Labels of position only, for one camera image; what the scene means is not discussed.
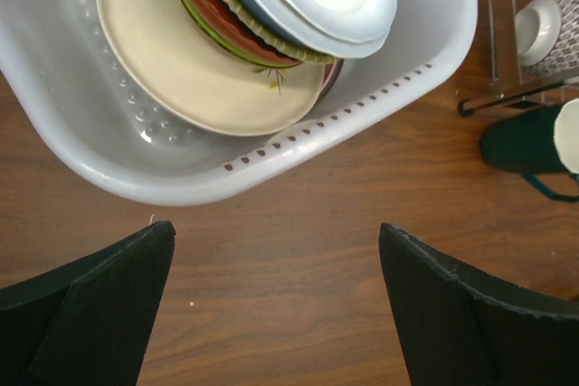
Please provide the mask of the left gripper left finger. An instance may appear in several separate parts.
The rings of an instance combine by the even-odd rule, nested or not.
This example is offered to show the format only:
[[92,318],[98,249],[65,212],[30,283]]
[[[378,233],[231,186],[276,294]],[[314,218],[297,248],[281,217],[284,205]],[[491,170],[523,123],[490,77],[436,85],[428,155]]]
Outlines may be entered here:
[[134,385],[176,245],[157,221],[1,291],[3,385]]

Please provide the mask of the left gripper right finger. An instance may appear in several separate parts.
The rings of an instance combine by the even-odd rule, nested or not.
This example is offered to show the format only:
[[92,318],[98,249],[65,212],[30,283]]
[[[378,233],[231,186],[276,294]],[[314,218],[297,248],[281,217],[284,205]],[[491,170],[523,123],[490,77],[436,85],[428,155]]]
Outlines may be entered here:
[[578,304],[442,253],[384,223],[379,255],[413,385],[576,385]]

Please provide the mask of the beige plate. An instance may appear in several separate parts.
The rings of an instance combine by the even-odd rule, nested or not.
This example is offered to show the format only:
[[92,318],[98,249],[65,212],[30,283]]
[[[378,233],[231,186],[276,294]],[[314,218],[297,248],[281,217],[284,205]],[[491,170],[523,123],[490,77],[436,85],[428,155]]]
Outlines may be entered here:
[[215,133],[253,137],[299,122],[325,68],[258,71],[211,42],[181,0],[96,0],[102,31],[129,76],[159,105]]

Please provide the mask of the pink plate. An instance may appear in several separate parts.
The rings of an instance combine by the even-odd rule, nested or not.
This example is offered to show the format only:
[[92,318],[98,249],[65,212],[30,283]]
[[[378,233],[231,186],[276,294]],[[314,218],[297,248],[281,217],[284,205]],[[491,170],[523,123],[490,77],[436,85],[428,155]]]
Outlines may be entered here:
[[322,89],[318,95],[318,101],[321,101],[334,87],[342,71],[343,65],[344,61],[338,60],[331,64],[328,64],[325,67],[324,80],[322,83]]

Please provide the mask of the lime green plate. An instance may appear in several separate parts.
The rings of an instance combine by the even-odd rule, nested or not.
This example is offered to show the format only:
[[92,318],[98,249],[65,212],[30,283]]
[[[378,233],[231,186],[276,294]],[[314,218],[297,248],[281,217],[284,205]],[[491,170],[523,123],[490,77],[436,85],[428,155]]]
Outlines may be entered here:
[[243,52],[241,49],[237,48],[233,44],[225,40],[219,33],[217,33],[205,20],[204,18],[196,12],[189,0],[180,0],[183,4],[185,10],[189,13],[191,18],[194,20],[196,25],[207,35],[207,37],[214,43],[219,45],[223,50],[230,53],[232,56],[238,58],[239,60],[250,63],[256,67],[262,69],[289,69],[294,68],[301,64],[301,61],[290,60],[289,65],[281,65],[273,63],[272,61],[265,61],[247,52]]

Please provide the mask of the red fluted plate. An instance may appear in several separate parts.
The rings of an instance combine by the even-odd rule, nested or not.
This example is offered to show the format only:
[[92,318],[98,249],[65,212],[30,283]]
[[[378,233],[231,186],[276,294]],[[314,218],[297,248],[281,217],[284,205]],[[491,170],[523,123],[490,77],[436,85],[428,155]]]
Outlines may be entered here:
[[186,0],[200,15],[215,39],[229,52],[244,60],[270,68],[290,68],[301,64],[255,35],[223,0]]

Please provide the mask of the yellow woven plate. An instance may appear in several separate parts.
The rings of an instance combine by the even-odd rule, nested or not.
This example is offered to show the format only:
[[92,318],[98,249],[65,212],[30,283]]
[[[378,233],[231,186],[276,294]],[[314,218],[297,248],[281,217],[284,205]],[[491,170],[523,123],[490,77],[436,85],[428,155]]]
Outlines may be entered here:
[[298,61],[329,64],[338,60],[338,57],[314,51],[308,47],[298,46],[276,33],[272,32],[242,4],[240,0],[223,0],[228,9],[238,18],[260,41],[275,48],[278,52]]

